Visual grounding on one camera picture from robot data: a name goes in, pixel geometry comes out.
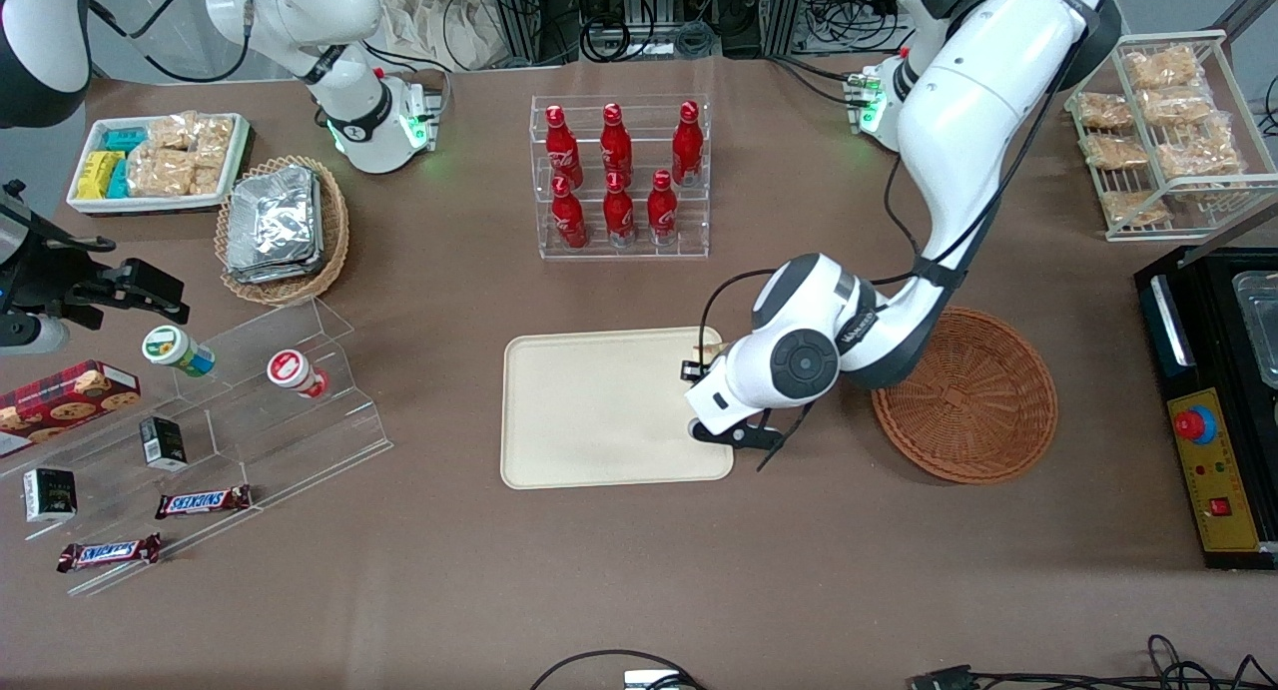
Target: aluminum foil packet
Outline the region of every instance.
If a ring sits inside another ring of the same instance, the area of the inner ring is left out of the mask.
[[[309,276],[323,267],[320,179],[309,167],[248,176],[231,190],[226,271],[242,284]]]

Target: red switch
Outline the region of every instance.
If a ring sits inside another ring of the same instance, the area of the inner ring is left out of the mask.
[[[1182,409],[1172,419],[1172,427],[1177,436],[1197,446],[1205,446],[1215,440],[1215,417],[1210,409],[1203,406]]]

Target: wicker basket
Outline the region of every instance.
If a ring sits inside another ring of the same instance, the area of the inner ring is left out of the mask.
[[[947,308],[914,372],[873,399],[906,457],[971,484],[1026,473],[1047,452],[1058,418],[1039,354],[1005,322],[967,308]]]
[[[240,284],[227,272],[222,272],[222,285],[247,302],[279,307],[279,304],[290,304],[296,299],[308,298],[308,295],[320,295],[328,290],[328,286],[332,286],[332,281],[337,280],[341,267],[346,263],[346,249],[350,245],[350,217],[346,213],[346,199],[343,198],[341,189],[337,188],[337,180],[334,180],[332,172],[328,172],[322,162],[311,157],[286,155],[286,157],[273,157],[271,161],[250,167],[244,172],[244,176],[266,175],[266,172],[279,171],[294,162],[298,166],[309,167],[309,170],[316,171],[316,176],[320,176],[323,248],[328,258],[316,276],[284,277],[284,280],[268,281],[267,284]],[[222,207],[217,211],[217,235],[213,236],[213,249],[219,261],[222,262],[222,267],[226,266],[226,226],[230,203],[230,195],[222,199]]]

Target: brown table surface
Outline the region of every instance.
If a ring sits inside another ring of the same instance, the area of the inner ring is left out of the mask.
[[[89,118],[243,112],[256,162],[305,153],[337,175],[354,240],[325,300],[357,327],[351,367],[395,448],[88,599],[64,595],[70,579],[23,543],[9,498],[6,687],[521,689],[565,656],[611,647],[663,654],[721,690],[897,687],[961,662],[1145,671],[1150,632],[1214,668],[1246,652],[1278,661],[1278,578],[1201,569],[1131,281],[1168,245],[1099,239],[1063,116],[1047,123],[956,299],[1006,318],[1053,372],[1061,424],[1029,475],[934,482],[892,450],[865,391],[840,383],[763,473],[744,454],[720,482],[511,491],[498,447],[515,336],[690,326],[734,272],[823,252],[886,276],[910,254],[882,210],[891,155],[767,63],[571,65],[454,84],[438,152],[389,176],[344,162],[296,82],[96,84]],[[622,89],[713,95],[708,261],[538,257],[530,97]],[[904,172],[893,202],[924,236]],[[91,221],[59,208],[58,220],[183,277],[196,336],[265,310],[220,285],[207,213]],[[758,289],[722,295],[712,323],[744,334]],[[82,358],[150,379],[137,340],[155,322],[109,312],[104,331],[73,331],[56,356],[4,359],[5,386]],[[647,664],[593,661],[547,687],[619,687],[622,668]]]

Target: coca-cola bottle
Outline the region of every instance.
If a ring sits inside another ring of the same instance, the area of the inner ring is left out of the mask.
[[[557,176],[573,181],[574,189],[581,188],[581,155],[576,148],[576,138],[564,121],[564,109],[558,106],[546,107],[546,155],[551,157],[551,167]]]
[[[555,229],[560,231],[564,244],[570,249],[584,249],[590,243],[590,236],[585,231],[585,217],[581,213],[581,202],[573,194],[573,188],[565,176],[556,176],[551,181],[555,199],[551,203],[551,212],[555,216]]]
[[[679,199],[675,190],[670,189],[670,171],[662,167],[652,175],[652,193],[648,194],[648,230],[652,231],[652,243],[657,245],[674,244],[679,239],[675,230],[675,208]]]
[[[621,107],[611,102],[603,107],[603,134],[599,134],[599,147],[603,150],[603,172],[620,172],[624,188],[630,188],[634,172],[634,153],[630,150],[630,132],[621,123]]]
[[[702,134],[700,107],[691,100],[685,100],[679,109],[679,129],[675,130],[674,162],[671,176],[675,184],[699,185],[702,181],[702,147],[705,134]]]
[[[611,171],[604,179],[608,193],[603,195],[603,222],[608,225],[608,243],[624,249],[635,243],[635,203],[620,172]]]

